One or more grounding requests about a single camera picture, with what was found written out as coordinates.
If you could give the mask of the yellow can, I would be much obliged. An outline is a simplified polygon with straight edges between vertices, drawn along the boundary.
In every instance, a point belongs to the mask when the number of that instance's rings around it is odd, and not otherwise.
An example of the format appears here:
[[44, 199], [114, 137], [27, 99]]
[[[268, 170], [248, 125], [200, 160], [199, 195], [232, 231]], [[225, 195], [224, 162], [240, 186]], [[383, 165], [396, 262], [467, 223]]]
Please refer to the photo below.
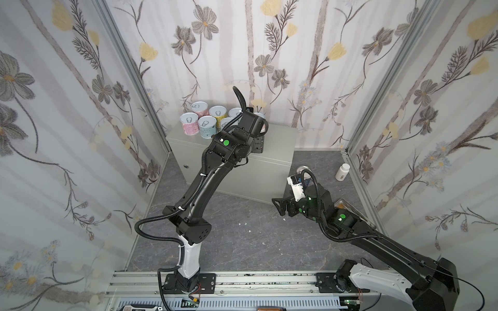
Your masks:
[[220, 127], [221, 121], [227, 117], [227, 109], [224, 106], [212, 106], [209, 114], [217, 120], [218, 127]]

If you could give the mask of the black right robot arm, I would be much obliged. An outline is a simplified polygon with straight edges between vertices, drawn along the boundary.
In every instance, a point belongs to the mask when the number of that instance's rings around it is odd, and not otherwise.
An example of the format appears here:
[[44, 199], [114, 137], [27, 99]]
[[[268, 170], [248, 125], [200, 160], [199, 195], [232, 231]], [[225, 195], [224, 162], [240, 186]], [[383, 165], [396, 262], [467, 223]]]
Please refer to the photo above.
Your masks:
[[333, 289], [371, 290], [409, 303], [415, 310], [454, 310], [460, 286], [451, 261], [421, 255], [380, 233], [348, 202], [334, 202], [308, 168], [287, 181], [292, 194], [272, 199], [281, 216], [302, 215], [318, 224], [327, 239], [350, 243], [388, 265], [379, 270], [345, 260], [331, 279]]

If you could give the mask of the blue can silver lid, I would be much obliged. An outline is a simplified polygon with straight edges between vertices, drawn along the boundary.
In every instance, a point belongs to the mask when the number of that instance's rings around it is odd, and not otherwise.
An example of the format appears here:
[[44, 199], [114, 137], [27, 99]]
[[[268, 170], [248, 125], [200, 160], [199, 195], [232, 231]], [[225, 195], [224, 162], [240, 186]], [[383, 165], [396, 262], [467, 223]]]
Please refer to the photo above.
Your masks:
[[302, 183], [308, 183], [309, 180], [312, 179], [309, 173], [309, 167], [305, 165], [299, 166], [296, 170], [296, 174]]

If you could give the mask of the teal can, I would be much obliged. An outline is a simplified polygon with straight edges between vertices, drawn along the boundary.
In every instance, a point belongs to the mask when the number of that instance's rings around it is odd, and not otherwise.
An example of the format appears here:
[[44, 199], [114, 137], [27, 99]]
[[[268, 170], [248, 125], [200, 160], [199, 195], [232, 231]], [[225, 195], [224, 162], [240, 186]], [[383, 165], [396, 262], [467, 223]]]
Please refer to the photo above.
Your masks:
[[211, 139], [217, 133], [217, 120], [211, 115], [206, 115], [198, 120], [200, 136]]

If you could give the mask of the light blue can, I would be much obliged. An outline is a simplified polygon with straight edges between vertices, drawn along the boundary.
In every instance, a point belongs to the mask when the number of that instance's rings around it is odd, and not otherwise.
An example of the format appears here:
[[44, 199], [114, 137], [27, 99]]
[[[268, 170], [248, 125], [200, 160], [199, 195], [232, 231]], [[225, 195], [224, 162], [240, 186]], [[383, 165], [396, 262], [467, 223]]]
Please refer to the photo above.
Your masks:
[[232, 108], [229, 112], [228, 112], [228, 116], [230, 118], [236, 118], [238, 115], [240, 115], [242, 113], [242, 108], [238, 107], [238, 108]]

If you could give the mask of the pink can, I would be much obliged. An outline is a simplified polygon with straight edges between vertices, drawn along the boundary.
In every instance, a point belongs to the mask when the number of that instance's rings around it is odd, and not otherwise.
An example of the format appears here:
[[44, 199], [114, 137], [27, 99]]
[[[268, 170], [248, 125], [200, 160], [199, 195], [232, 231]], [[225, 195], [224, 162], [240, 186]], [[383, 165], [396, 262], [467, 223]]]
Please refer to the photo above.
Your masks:
[[199, 133], [198, 118], [199, 116], [193, 112], [187, 112], [180, 116], [180, 123], [185, 135], [195, 136]]
[[209, 106], [206, 102], [197, 101], [191, 105], [191, 110], [198, 115], [199, 118], [209, 115]]

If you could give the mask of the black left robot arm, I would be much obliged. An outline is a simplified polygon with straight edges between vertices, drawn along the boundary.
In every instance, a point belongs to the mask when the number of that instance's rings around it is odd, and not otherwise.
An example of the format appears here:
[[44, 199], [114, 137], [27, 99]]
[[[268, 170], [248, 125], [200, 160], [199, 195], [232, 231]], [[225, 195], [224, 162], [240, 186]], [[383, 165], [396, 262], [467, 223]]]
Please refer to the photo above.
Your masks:
[[[263, 137], [268, 129], [268, 122], [246, 105], [240, 90], [232, 89], [241, 113], [212, 137], [189, 189], [175, 205], [165, 207], [161, 216], [142, 219], [134, 226], [140, 237], [178, 244], [180, 258], [171, 272], [175, 287], [185, 293], [192, 293], [200, 286], [200, 249], [211, 231], [211, 224], [203, 218], [209, 200], [230, 171], [248, 163], [254, 140]], [[157, 237], [141, 229], [145, 224], [161, 220], [169, 220], [178, 236]]]

